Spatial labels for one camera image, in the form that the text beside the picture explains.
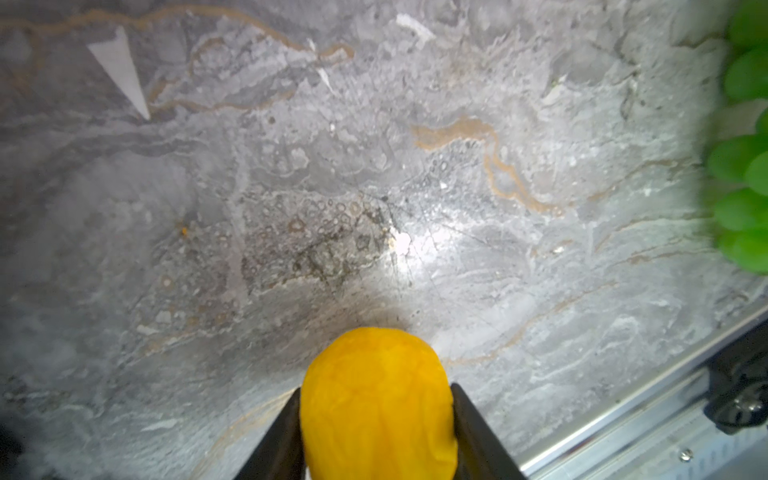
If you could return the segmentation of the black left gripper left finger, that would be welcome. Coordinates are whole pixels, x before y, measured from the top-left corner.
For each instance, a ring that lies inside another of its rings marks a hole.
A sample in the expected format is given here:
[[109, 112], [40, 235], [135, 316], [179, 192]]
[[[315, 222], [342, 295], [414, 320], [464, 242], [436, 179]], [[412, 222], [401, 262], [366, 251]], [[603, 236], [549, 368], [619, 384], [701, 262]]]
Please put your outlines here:
[[305, 459], [301, 437], [300, 388], [296, 388], [235, 480], [303, 480]]

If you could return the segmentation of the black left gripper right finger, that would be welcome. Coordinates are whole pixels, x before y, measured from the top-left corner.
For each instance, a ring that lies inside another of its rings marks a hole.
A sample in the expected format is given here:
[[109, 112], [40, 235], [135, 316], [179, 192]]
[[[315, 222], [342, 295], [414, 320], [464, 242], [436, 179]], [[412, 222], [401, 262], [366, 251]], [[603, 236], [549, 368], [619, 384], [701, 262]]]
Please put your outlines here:
[[526, 480], [464, 389], [451, 384], [458, 441], [456, 480]]

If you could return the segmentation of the yellow fake lemon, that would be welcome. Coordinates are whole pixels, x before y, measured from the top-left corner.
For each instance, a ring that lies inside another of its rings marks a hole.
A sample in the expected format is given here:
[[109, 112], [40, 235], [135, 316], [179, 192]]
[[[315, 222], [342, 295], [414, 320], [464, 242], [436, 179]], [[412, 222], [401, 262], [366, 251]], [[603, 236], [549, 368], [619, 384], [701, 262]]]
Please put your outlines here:
[[327, 346], [300, 389], [314, 479], [451, 479], [453, 395], [432, 347], [403, 330], [360, 327]]

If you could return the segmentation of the green fake grape bunch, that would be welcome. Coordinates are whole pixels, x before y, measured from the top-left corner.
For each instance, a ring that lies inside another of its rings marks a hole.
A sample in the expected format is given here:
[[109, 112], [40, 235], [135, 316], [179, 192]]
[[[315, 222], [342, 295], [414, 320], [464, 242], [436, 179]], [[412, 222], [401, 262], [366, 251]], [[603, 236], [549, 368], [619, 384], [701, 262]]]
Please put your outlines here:
[[738, 267], [767, 273], [767, 3], [743, 1], [728, 29], [737, 56], [724, 76], [730, 105], [706, 159], [727, 192], [713, 204], [717, 248]]

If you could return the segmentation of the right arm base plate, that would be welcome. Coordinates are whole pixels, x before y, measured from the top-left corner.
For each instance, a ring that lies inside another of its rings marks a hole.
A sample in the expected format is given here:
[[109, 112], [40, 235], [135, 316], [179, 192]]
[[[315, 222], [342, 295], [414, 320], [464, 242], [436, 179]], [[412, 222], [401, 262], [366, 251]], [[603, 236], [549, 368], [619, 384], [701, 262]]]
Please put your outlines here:
[[705, 416], [727, 435], [767, 422], [767, 322], [714, 356], [708, 364]]

